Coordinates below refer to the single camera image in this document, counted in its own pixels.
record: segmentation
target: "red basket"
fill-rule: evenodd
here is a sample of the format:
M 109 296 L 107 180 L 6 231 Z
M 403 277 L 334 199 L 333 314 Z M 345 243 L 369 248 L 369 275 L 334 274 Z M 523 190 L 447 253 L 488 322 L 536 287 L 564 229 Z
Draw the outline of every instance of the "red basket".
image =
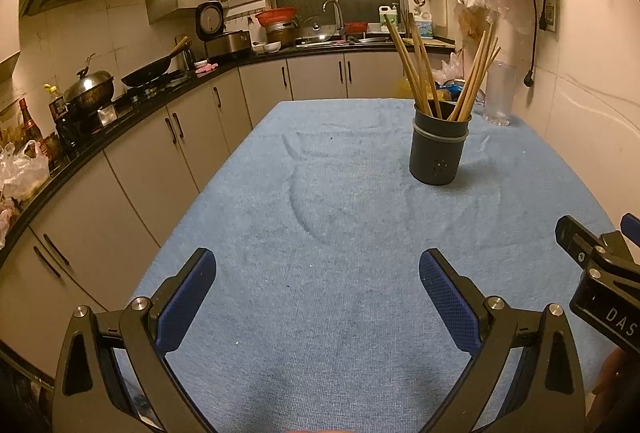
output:
M 281 7 L 279 9 L 264 10 L 255 15 L 258 23 L 266 27 L 271 23 L 290 22 L 296 16 L 297 9 L 295 7 Z
M 346 22 L 344 28 L 347 34 L 362 34 L 367 31 L 368 22 Z

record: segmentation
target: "blue gripper pad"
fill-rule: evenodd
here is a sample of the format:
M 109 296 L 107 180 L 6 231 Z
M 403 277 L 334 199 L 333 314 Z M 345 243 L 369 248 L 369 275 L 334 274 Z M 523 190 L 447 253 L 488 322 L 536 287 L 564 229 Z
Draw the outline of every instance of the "blue gripper pad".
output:
M 640 220 L 638 217 L 627 213 L 620 220 L 620 231 L 626 238 L 630 239 L 634 244 L 640 247 Z
M 475 355 L 482 346 L 478 318 L 430 251 L 420 257 L 420 280 L 456 346 Z
M 216 257 L 213 253 L 208 249 L 198 249 L 194 256 L 195 254 L 200 255 L 199 259 L 158 317 L 156 350 L 159 355 L 178 349 L 216 278 Z

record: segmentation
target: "lower cabinet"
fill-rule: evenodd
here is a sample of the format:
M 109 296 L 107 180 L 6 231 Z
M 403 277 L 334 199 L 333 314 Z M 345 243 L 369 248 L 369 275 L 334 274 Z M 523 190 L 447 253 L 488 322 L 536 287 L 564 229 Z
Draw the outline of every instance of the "lower cabinet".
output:
M 344 60 L 350 99 L 398 96 L 398 83 L 404 76 L 397 52 L 349 52 Z
M 102 152 L 60 188 L 30 227 L 53 265 L 108 310 L 124 308 L 159 251 Z
M 246 65 L 240 68 L 240 78 L 254 128 L 279 102 L 293 99 L 287 60 Z
M 202 191 L 229 157 L 214 94 L 205 83 L 166 108 L 193 180 Z
M 218 103 L 218 114 L 225 132 L 229 152 L 233 153 L 252 130 L 246 108 L 242 81 L 237 68 L 211 80 L 210 85 Z
M 343 54 L 291 58 L 287 65 L 294 100 L 347 97 L 348 71 Z
M 159 245 L 198 196 L 178 139 L 178 128 L 161 108 L 104 150 L 133 208 Z
M 78 305 L 102 308 L 25 229 L 0 269 L 0 339 L 52 377 Z

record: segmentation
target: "white bowl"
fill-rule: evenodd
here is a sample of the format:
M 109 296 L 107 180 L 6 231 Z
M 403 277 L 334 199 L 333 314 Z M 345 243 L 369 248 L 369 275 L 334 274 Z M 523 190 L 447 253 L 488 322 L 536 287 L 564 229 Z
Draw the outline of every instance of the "white bowl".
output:
M 279 41 L 276 41 L 274 43 L 267 43 L 264 45 L 264 51 L 267 54 L 271 54 L 272 52 L 279 51 L 281 46 L 282 46 L 282 43 Z

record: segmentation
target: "clear plastic cup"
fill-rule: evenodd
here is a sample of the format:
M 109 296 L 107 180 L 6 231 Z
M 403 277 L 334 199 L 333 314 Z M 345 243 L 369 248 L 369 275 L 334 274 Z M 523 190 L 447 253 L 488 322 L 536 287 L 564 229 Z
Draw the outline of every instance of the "clear plastic cup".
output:
M 482 116 L 490 123 L 509 126 L 516 93 L 516 68 L 494 61 L 486 75 L 486 95 Z

